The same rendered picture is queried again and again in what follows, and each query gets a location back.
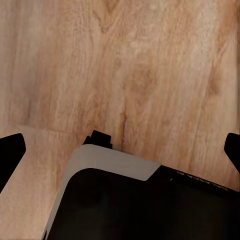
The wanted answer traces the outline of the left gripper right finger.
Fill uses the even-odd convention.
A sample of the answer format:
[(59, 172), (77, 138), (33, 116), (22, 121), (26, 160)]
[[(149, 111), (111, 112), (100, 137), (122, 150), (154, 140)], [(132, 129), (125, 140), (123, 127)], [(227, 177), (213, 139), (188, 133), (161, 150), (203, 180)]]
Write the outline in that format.
[(224, 151), (240, 173), (240, 135), (228, 133)]

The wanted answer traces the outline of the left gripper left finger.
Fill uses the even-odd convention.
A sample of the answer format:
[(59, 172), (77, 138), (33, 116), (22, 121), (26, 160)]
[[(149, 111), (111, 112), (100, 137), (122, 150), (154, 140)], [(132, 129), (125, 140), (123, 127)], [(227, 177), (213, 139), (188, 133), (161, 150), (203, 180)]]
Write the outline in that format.
[(21, 133), (0, 138), (0, 193), (26, 152)]

